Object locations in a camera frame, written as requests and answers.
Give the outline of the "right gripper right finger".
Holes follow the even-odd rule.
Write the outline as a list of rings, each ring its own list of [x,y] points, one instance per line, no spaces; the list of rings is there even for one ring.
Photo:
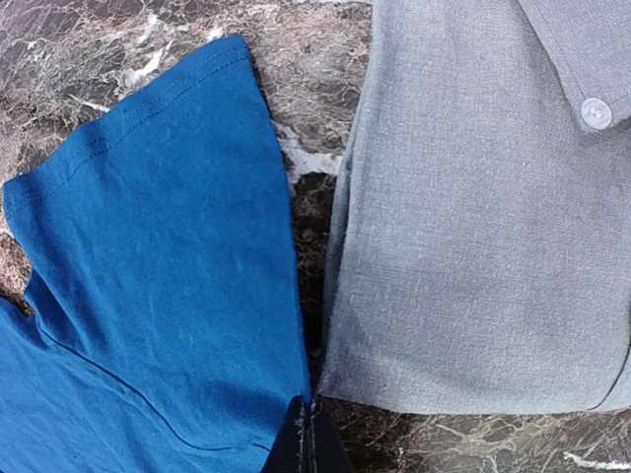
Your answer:
[[[315,397],[310,406],[309,471],[354,472],[341,436],[320,396]]]

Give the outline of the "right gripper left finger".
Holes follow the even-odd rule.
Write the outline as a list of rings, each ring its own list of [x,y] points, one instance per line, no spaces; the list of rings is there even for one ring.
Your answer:
[[[307,407],[301,396],[291,399],[261,473],[306,473]]]

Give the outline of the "blue printed t-shirt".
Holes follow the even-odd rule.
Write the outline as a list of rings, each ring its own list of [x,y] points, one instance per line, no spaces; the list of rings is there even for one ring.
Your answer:
[[[214,40],[41,166],[4,211],[5,472],[258,472],[310,393],[283,157],[245,41]]]

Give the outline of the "grey button shirt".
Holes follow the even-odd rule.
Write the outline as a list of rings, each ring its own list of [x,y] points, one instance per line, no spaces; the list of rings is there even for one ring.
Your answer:
[[[630,404],[630,5],[377,1],[318,390],[416,414]]]

